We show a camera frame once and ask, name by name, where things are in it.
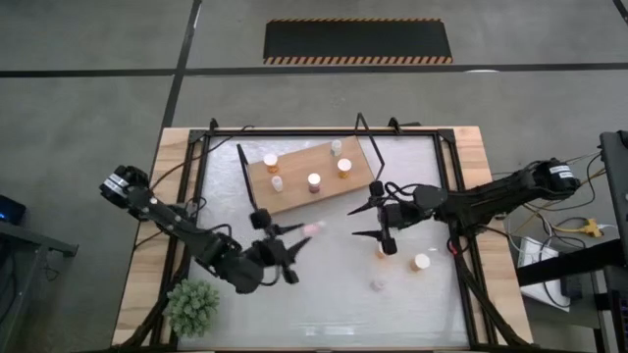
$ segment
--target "bottle cap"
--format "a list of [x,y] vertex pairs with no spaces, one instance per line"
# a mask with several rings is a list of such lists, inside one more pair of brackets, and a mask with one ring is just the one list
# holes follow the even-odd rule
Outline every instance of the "bottle cap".
[[309,182],[311,186],[318,186],[321,183],[321,176],[312,173],[307,177],[307,182]]
[[338,161],[338,169],[340,169],[341,172],[350,171],[351,161],[347,160],[346,158],[342,158],[341,160]]
[[282,191],[282,189],[284,189],[284,181],[281,176],[273,176],[271,183],[273,183],[273,187],[275,187],[276,191]]
[[275,166],[277,164],[277,156],[274,154],[267,154],[264,156],[264,164],[268,167]]

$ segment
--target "concrete floor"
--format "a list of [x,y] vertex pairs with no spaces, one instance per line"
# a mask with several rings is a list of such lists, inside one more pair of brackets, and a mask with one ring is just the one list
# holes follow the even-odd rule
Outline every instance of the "concrete floor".
[[[0,71],[173,68],[190,6],[190,0],[4,0]],[[628,61],[628,26],[609,0],[205,0],[188,65],[259,66],[266,21],[330,16],[443,17],[456,64]],[[150,170],[171,83],[0,79],[0,193],[28,205],[27,227],[80,244],[72,261],[51,256],[62,274],[51,283],[42,275],[21,352],[108,346],[137,224],[102,200],[97,187],[119,164]],[[372,126],[391,116],[480,126],[492,170],[502,172],[594,151],[600,132],[628,129],[626,92],[626,71],[188,77],[173,125],[207,126],[217,118],[222,126],[347,126],[362,112]],[[580,176],[584,167],[576,168]],[[550,219],[614,223],[606,182],[595,186],[596,203]],[[588,198],[582,191],[569,203]],[[517,211],[512,223],[524,217]],[[537,343],[594,350],[590,330],[546,321],[552,311],[528,308]],[[567,339],[573,336],[581,340]]]

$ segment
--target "metal stand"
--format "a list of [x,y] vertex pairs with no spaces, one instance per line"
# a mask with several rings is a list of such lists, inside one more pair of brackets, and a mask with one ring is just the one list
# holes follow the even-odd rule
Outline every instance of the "metal stand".
[[53,239],[46,235],[30,231],[23,227],[17,227],[8,223],[0,222],[0,240],[20,240],[34,245],[39,245],[45,250],[55,250],[63,254],[64,257],[74,257],[79,251],[78,245]]
[[0,268],[11,268],[10,281],[2,281],[13,287],[14,295],[0,323],[0,352],[7,352],[24,321],[28,301],[35,291],[35,280],[46,263],[48,251],[59,251],[64,257],[74,257],[79,246],[4,222],[0,222],[0,243]]

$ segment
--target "small cup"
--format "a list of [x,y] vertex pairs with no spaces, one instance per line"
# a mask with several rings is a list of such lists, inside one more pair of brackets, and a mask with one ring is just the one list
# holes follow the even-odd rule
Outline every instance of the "small cup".
[[268,173],[276,173],[279,170],[279,167],[277,166],[277,155],[274,154],[267,154],[266,156],[264,156],[264,164],[266,165],[266,168],[268,169]]
[[430,267],[430,258],[425,254],[418,254],[410,260],[410,269],[419,272]]
[[273,183],[273,187],[277,192],[281,192],[284,189],[284,181],[281,176],[273,176],[271,183]]
[[317,193],[321,190],[321,176],[316,173],[312,173],[307,177],[309,188],[311,193]]
[[351,170],[351,161],[347,160],[346,158],[342,158],[341,160],[338,161],[338,176],[340,178],[348,178],[349,177],[349,171]]

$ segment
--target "small container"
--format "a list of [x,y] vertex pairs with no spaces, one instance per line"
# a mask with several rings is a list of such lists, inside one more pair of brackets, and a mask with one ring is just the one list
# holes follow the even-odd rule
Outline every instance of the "small container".
[[377,243],[377,252],[375,253],[375,256],[377,256],[378,259],[386,259],[386,257],[388,256],[384,252],[384,249],[382,249],[382,243],[380,242]]
[[309,183],[310,192],[317,193],[321,191],[321,176],[316,173],[312,173],[307,177],[307,182]]
[[319,221],[317,223],[305,225],[302,228],[303,236],[312,236],[319,234],[326,225],[327,224],[325,223],[325,221]]
[[342,158],[341,160],[338,161],[338,176],[340,178],[348,178],[349,177],[349,171],[351,170],[351,161],[347,160],[346,158]]
[[273,183],[273,187],[277,192],[281,192],[284,189],[284,181],[281,176],[273,176],[271,183]]
[[342,142],[340,140],[332,141],[332,156],[337,157],[342,153]]
[[277,161],[277,155],[267,154],[266,156],[264,156],[264,164],[268,169],[268,173],[276,173],[279,170],[279,167],[277,166]]
[[430,267],[430,258],[425,254],[418,254],[410,260],[410,269],[419,272]]

